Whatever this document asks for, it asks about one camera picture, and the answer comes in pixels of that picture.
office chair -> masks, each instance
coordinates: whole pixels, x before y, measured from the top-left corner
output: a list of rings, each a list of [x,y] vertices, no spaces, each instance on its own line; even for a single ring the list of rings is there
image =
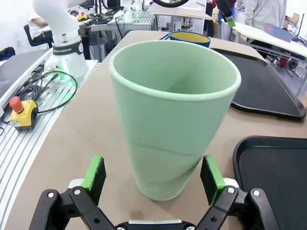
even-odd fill
[[[46,43],[47,43],[47,42],[35,42],[35,41],[33,41],[32,38],[31,38],[31,35],[30,35],[30,28],[29,28],[29,25],[25,25],[25,26],[24,26],[24,31],[25,31],[25,33],[27,34],[27,37],[28,37],[30,46],[39,46],[39,45],[43,45],[43,44],[46,44]],[[48,43],[48,47],[49,47],[49,48],[52,48],[51,42]]]

person's arm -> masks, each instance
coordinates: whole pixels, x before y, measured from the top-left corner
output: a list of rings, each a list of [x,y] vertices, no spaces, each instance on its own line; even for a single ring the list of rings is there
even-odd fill
[[[283,27],[284,19],[286,17],[286,10],[287,10],[287,0],[284,0],[282,12],[280,14],[279,18],[279,27]]]
[[[47,22],[45,22],[45,20],[42,19],[42,18],[34,18],[34,19],[32,19],[32,21],[33,21],[36,25],[38,25],[38,26],[46,26],[46,25],[48,25]]]
[[[254,10],[257,7],[258,0],[246,0],[245,2],[245,24],[253,26]]]

gray hoodie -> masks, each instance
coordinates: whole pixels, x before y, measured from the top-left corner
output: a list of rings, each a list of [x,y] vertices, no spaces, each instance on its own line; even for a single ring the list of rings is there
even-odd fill
[[[245,0],[245,24],[264,30],[269,23],[282,27],[287,0]]]

person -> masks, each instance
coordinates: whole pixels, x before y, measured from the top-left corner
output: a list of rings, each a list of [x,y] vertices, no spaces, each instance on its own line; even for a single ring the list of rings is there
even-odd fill
[[[246,0],[245,24],[264,30],[267,23],[282,28],[286,16],[287,0]],[[254,40],[251,44],[271,49],[272,45]],[[266,58],[267,51],[259,52]]]
[[[34,42],[53,43],[51,30],[44,31],[44,28],[46,28],[48,24],[33,8],[28,12],[28,26],[31,38]]]
[[[206,5],[206,14],[212,17],[212,11],[213,11],[213,0],[207,0]],[[205,19],[205,23],[203,25],[203,30],[207,31],[208,37],[213,37],[214,35],[214,28],[213,28],[213,21]]]

plastic cup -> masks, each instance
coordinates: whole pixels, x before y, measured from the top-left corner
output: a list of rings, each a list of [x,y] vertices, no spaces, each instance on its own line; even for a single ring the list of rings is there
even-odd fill
[[[209,48],[170,40],[124,47],[110,70],[136,185],[150,199],[172,199],[218,130],[240,72]]]

